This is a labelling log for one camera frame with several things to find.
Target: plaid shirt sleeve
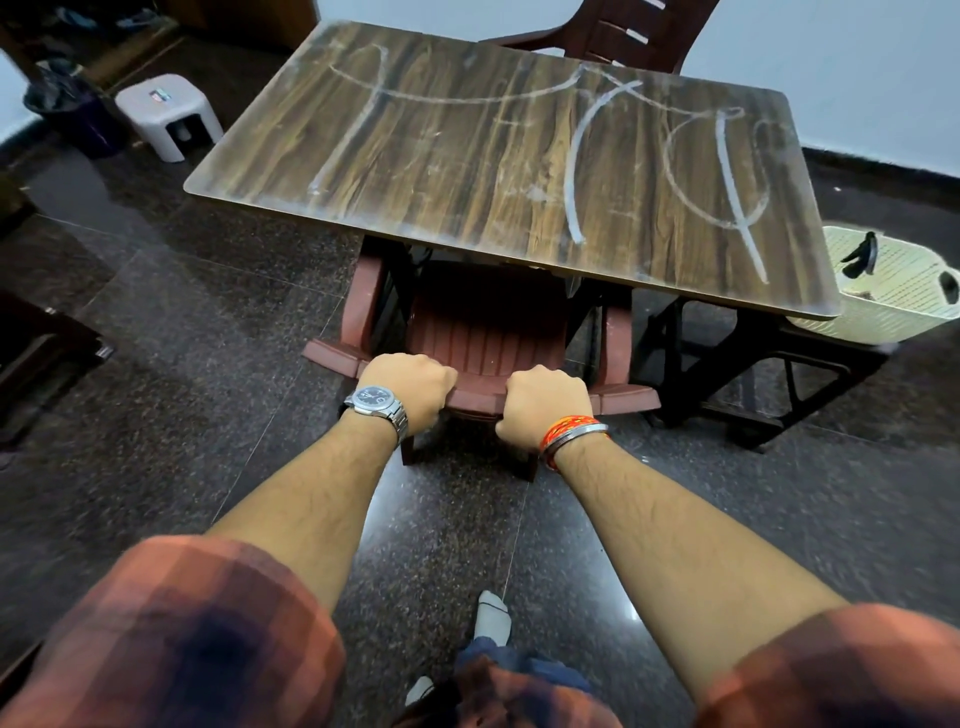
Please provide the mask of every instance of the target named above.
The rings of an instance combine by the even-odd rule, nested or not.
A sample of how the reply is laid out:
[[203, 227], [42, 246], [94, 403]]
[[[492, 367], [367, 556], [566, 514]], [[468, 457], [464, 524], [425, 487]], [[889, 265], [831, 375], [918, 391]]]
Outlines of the plaid shirt sleeve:
[[709, 690], [698, 728], [960, 725], [960, 632], [882, 604], [818, 615]]
[[130, 549], [51, 630], [6, 726], [317, 726], [345, 653], [326, 611], [255, 546]]

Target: chalk line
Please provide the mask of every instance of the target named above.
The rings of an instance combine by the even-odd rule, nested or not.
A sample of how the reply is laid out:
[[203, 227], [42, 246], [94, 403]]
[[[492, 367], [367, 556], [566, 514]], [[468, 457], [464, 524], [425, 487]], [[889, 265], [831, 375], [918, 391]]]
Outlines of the chalk line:
[[[360, 51], [366, 50], [370, 46], [360, 49]], [[485, 96], [478, 98], [467, 98], [467, 99], [454, 99], [454, 98], [445, 98], [445, 97], [436, 97], [436, 96], [420, 96], [413, 93], [405, 93], [403, 91], [397, 91], [394, 89], [384, 88], [383, 84], [386, 77], [386, 61], [388, 57], [387, 50], [381, 46], [375, 44], [380, 52], [380, 67], [377, 71], [377, 80], [375, 84], [371, 84], [366, 81], [361, 81], [355, 76], [351, 76], [349, 73], [336, 68], [335, 66], [330, 66], [330, 70], [341, 76], [342, 78], [351, 81], [354, 84], [362, 86], [371, 92], [370, 98], [367, 100], [367, 104], [361, 110], [360, 115], [354, 120], [353, 124], [347, 130], [345, 136], [341, 139], [340, 143], [334, 148], [331, 152], [330, 157], [324, 163], [324, 166], [321, 167], [320, 171], [317, 173], [317, 176], [309, 185], [309, 190], [311, 194], [319, 194], [320, 185], [323, 182], [326, 174], [329, 172], [330, 168], [339, 160], [343, 155], [349, 143], [352, 139], [359, 133], [360, 129], [366, 123], [367, 118], [373, 112], [373, 108], [379, 99], [380, 95], [390, 96], [392, 98], [403, 99], [405, 101], [416, 101], [424, 104], [450, 104], [450, 105], [471, 105], [471, 104], [493, 104], [493, 103], [503, 103], [507, 101], [514, 101], [518, 99], [535, 99], [540, 96], [546, 96], [551, 93], [556, 93], [557, 91], [562, 91], [566, 88], [574, 86], [580, 78], [583, 76], [584, 72], [589, 72], [593, 74], [599, 74], [604, 79], [609, 81], [614, 85], [614, 88], [607, 93], [603, 94], [589, 107], [587, 113], [584, 114], [584, 117], [577, 124], [577, 128], [574, 131], [573, 138], [570, 141], [570, 149], [567, 152], [566, 157], [566, 167], [564, 170], [564, 210], [566, 213], [566, 222], [569, 228], [570, 237], [574, 243], [581, 245], [586, 242], [584, 238], [583, 231], [580, 228], [580, 221], [577, 216], [576, 209], [576, 166], [577, 166], [577, 157], [580, 151], [580, 145], [583, 141], [584, 134], [589, 126], [590, 122], [593, 120], [593, 117], [596, 116], [597, 112], [608, 104], [613, 98], [618, 96], [621, 93], [628, 93], [634, 98], [642, 101], [649, 106], [654, 107], [662, 111], [671, 111], [675, 113], [680, 113], [688, 116], [684, 122], [677, 125], [674, 129], [670, 131], [670, 134], [667, 136], [666, 141], [663, 145], [662, 152], [662, 161], [663, 161], [663, 172], [667, 178], [670, 187], [673, 189], [677, 197], [680, 198], [681, 202], [684, 203], [694, 214], [698, 215], [702, 219], [711, 223], [712, 225], [722, 228], [724, 230], [737, 230], [740, 233], [740, 236], [743, 238], [744, 245], [747, 248], [747, 252], [751, 257], [751, 260], [754, 263], [756, 272], [759, 275], [760, 279], [767, 283], [767, 272], [763, 264], [763, 260], [760, 257], [759, 250], [756, 247], [756, 242], [754, 240], [753, 234], [750, 231], [751, 225], [753, 225], [760, 216], [766, 211], [767, 206], [770, 203], [770, 189], [769, 182], [766, 179], [766, 171], [762, 170], [764, 182], [767, 188], [761, 194], [759, 200], [757, 200], [756, 206], [750, 212], [746, 214], [743, 210], [743, 204], [740, 201], [739, 192], [736, 189], [736, 181], [733, 178], [733, 170], [730, 161], [730, 151], [727, 148], [727, 120], [735, 119], [743, 116], [745, 114], [744, 109], [740, 107], [729, 107], [726, 109], [707, 109], [700, 111], [693, 111], [690, 109], [679, 109], [677, 107], [667, 106], [655, 99], [651, 99], [648, 96], [636, 91], [636, 88], [643, 85], [643, 81], [631, 81], [626, 84], [622, 83], [619, 79], [615, 78], [609, 73], [600, 71], [594, 68], [588, 68], [583, 65], [577, 66], [570, 77], [566, 81], [552, 85], [548, 88], [540, 88], [534, 91], [526, 91], [518, 94], [505, 94], [503, 96]], [[714, 134], [716, 136], [717, 142], [717, 158], [720, 162], [721, 174], [723, 176], [724, 187], [727, 192], [727, 197], [730, 202], [731, 210], [733, 212], [733, 220], [721, 220], [715, 215], [711, 215], [706, 210], [697, 206], [677, 183], [676, 177], [673, 173], [673, 147], [676, 143], [677, 132], [682, 129], [684, 126], [689, 124], [692, 121], [697, 119], [713, 118], [714, 119]], [[764, 120], [758, 121], [754, 125], [753, 135], [751, 142], [756, 150], [756, 129], [762, 124], [766, 123]]]
[[733, 179], [733, 167], [730, 164], [730, 150], [727, 149], [727, 115], [723, 111], [717, 111], [717, 119], [714, 124], [714, 131], [717, 140], [717, 157], [720, 159], [720, 171], [723, 174], [723, 184], [727, 187], [727, 199], [730, 200], [730, 207], [733, 210], [733, 220], [736, 221], [736, 228], [743, 238], [743, 244], [747, 246], [747, 253], [750, 254], [754, 262], [756, 274], [760, 280], [769, 283], [767, 278], [767, 269], [763, 265], [763, 258], [760, 257], [760, 251], [756, 249], [754, 234], [750, 232], [752, 223], [747, 221], [743, 214], [743, 204], [740, 202], [740, 193], [736, 190], [736, 180]]
[[625, 93], [639, 85], [643, 85], [643, 81], [630, 81], [628, 84], [618, 84], [616, 88], [613, 88], [607, 91], [607, 93], [603, 94], [603, 96], [593, 102], [593, 106], [587, 109], [587, 113], [584, 114], [583, 118], [580, 120], [580, 123], [577, 124], [577, 128], [573, 133], [573, 138], [570, 140], [570, 149], [566, 153], [566, 169], [564, 171], [564, 210], [566, 211], [566, 224], [570, 230], [570, 238], [577, 245], [582, 245], [587, 241], [587, 239], [584, 238], [583, 232], [580, 230], [580, 221], [577, 218], [577, 201], [575, 194], [576, 180], [574, 178], [577, 172], [577, 154], [580, 152], [580, 142], [583, 141], [584, 132], [587, 130], [589, 123], [593, 121], [593, 117], [597, 115], [597, 111], [602, 109], [621, 93]]
[[[339, 68], [336, 68], [332, 65], [330, 66], [330, 70], [336, 73], [338, 76], [342, 76], [348, 81], [353, 81], [355, 84], [361, 85], [364, 88], [368, 88], [370, 90], [374, 90], [375, 88], [373, 84], [370, 84], [366, 81], [360, 81], [360, 79], [350, 76], [349, 73], [341, 71]], [[515, 101], [516, 99], [536, 99], [539, 96], [546, 96], [550, 93], [563, 91], [565, 88], [570, 88], [580, 81], [580, 77], [583, 75], [583, 73], [584, 67], [579, 65], [577, 66], [576, 70], [570, 74], [570, 78], [561, 84], [552, 85], [549, 88], [538, 88], [536, 91], [525, 91], [524, 93], [514, 93], [505, 96], [485, 96], [482, 98], [473, 99], [451, 99], [443, 96], [419, 96], [415, 93], [404, 93], [403, 91], [395, 91], [391, 88], [378, 88], [377, 90], [395, 99], [403, 99], [404, 101], [420, 101], [424, 104], [494, 104], [503, 103], [504, 101]]]
[[[361, 51], [365, 51], [370, 47], [369, 45], [365, 46]], [[380, 92], [383, 90], [383, 82], [387, 80], [387, 58], [389, 54], [387, 53], [387, 49], [382, 45], [375, 44], [373, 47], [380, 52], [380, 67], [376, 69], [376, 84], [370, 86], [371, 93], [370, 98], [367, 99], [367, 103], [360, 109], [360, 113], [353, 119], [350, 128], [347, 129], [347, 132], [341, 137], [340, 142], [333, 148], [333, 151], [330, 152], [330, 156], [326, 158], [324, 166], [320, 168], [317, 176], [313, 178], [313, 181], [307, 187], [311, 195], [320, 194], [320, 185], [323, 184], [324, 178], [329, 174], [333, 165], [340, 161], [340, 157], [342, 157], [344, 151], [347, 150], [349, 143], [353, 141], [353, 138], [357, 136], [363, 128], [363, 125], [367, 123], [367, 118], [373, 113], [376, 102], [380, 98]]]

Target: chair backrest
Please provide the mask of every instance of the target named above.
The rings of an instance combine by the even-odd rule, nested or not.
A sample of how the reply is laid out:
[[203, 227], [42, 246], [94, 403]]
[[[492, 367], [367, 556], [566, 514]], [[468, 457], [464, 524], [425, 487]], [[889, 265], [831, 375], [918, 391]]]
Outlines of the chair backrest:
[[569, 58], [678, 73], [719, 0], [584, 0], [556, 33]]

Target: metal watch strap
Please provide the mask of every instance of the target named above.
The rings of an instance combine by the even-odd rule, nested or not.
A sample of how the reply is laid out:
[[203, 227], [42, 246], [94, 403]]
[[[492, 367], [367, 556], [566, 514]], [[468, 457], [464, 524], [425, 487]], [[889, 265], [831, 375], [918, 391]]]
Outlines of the metal watch strap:
[[[407, 411], [403, 408], [403, 403], [394, 397], [394, 405], [390, 410], [383, 412], [371, 412], [369, 415], [365, 412], [358, 413], [363, 414], [365, 417], [379, 417], [381, 420], [386, 420], [391, 425], [394, 426], [396, 430], [396, 441], [397, 443], [403, 442], [407, 437], [407, 431], [409, 429], [409, 420], [407, 419]], [[353, 392], [350, 392], [347, 395], [347, 398], [344, 400], [344, 403], [340, 405], [340, 414], [343, 415], [348, 409], [353, 409], [356, 411], [356, 408], [353, 405]]]

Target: silver bracelet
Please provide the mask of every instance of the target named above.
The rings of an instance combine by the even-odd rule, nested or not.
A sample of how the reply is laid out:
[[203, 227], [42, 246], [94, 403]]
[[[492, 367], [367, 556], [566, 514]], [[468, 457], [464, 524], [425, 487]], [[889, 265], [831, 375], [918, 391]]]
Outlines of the silver bracelet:
[[540, 454], [543, 458], [543, 461], [546, 463], [547, 467], [556, 471], [557, 466], [553, 462], [553, 456], [556, 454], [557, 450], [562, 448], [571, 440], [576, 440], [578, 437], [583, 435], [589, 435], [591, 432], [607, 432], [610, 428], [603, 423], [592, 423], [590, 425], [577, 425], [573, 429], [568, 430], [563, 435], [558, 437], [556, 440], [551, 442], [546, 448], [543, 449], [543, 452]]

